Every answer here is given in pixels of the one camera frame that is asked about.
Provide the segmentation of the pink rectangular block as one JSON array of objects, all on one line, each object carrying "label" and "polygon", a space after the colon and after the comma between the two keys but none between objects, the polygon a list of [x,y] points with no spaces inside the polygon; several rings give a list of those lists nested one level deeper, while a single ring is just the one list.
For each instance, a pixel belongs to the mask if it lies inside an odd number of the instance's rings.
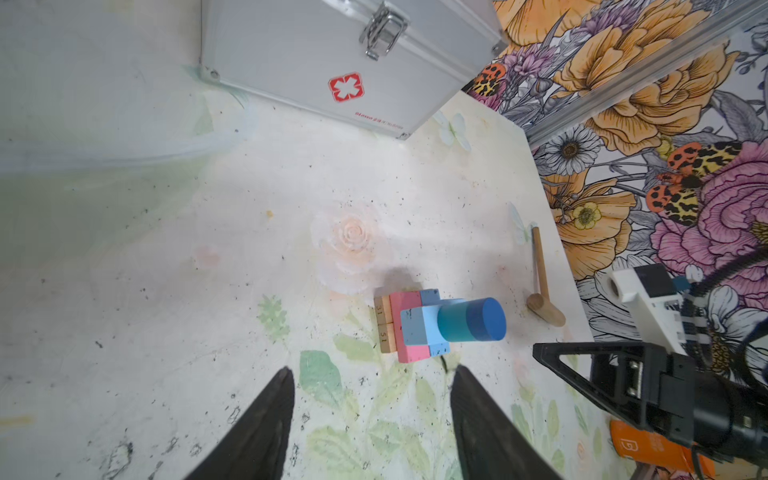
[{"label": "pink rectangular block", "polygon": [[426,345],[410,345],[407,340],[413,330],[412,310],[422,306],[419,292],[396,292],[389,295],[395,330],[397,356],[400,363],[413,363],[430,357]]}]

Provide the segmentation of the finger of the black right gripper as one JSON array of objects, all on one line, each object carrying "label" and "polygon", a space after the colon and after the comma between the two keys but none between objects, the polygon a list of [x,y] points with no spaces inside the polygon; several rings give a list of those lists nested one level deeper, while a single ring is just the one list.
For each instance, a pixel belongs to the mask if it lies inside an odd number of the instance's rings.
[{"label": "finger of the black right gripper", "polygon": [[[645,347],[641,342],[536,343],[532,355],[602,410],[635,428],[646,428]],[[589,373],[569,366],[564,361],[567,356],[588,359]]]}]

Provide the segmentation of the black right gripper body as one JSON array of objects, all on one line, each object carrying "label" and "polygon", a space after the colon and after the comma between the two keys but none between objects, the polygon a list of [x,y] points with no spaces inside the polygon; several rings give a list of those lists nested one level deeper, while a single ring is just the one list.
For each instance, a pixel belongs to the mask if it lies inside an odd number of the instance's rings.
[{"label": "black right gripper body", "polygon": [[717,459],[767,466],[765,389],[650,343],[598,343],[591,360],[589,380],[611,415]]}]

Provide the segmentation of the light blue cube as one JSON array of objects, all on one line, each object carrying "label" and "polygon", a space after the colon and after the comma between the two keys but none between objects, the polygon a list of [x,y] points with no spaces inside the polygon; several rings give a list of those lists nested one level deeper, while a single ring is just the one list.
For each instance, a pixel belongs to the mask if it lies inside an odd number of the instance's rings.
[{"label": "light blue cube", "polygon": [[421,307],[402,310],[401,329],[407,346],[427,346],[424,337]]}]

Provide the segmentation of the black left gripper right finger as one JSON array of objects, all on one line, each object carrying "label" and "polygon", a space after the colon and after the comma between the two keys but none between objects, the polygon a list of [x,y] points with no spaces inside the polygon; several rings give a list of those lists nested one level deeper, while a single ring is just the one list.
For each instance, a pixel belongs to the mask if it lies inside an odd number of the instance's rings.
[{"label": "black left gripper right finger", "polygon": [[463,365],[455,371],[450,406],[464,479],[560,477]]}]

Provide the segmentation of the dark blue round block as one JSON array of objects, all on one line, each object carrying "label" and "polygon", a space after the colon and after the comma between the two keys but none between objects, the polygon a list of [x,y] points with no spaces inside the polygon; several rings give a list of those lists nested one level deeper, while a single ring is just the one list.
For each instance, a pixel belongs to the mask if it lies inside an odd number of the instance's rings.
[{"label": "dark blue round block", "polygon": [[494,298],[469,301],[465,318],[475,341],[500,341],[506,336],[506,315],[502,305]]}]

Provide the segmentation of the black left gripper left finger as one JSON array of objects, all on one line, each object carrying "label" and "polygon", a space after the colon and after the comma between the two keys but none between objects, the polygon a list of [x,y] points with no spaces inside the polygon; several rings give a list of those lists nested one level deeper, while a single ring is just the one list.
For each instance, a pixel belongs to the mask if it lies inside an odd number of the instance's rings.
[{"label": "black left gripper left finger", "polygon": [[278,370],[189,479],[280,479],[295,406],[290,368]]}]

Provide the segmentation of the natural wood block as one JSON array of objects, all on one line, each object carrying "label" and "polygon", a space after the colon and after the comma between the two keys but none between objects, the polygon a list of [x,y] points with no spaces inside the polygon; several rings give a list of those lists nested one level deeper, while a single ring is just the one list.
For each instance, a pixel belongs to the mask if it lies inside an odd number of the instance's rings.
[{"label": "natural wood block", "polygon": [[397,351],[397,345],[394,324],[379,324],[378,334],[381,352],[384,354],[395,353]]},{"label": "natural wood block", "polygon": [[377,296],[374,298],[374,310],[378,325],[387,325],[394,322],[391,302],[388,295]]}]

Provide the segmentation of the blue rectangular block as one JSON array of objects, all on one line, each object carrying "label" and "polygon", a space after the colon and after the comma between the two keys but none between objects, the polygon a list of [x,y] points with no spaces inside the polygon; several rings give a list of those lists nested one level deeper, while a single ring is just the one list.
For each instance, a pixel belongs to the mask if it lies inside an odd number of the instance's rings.
[{"label": "blue rectangular block", "polygon": [[421,315],[424,337],[431,357],[438,357],[450,352],[450,344],[440,332],[438,313],[444,301],[437,289],[420,291]]}]

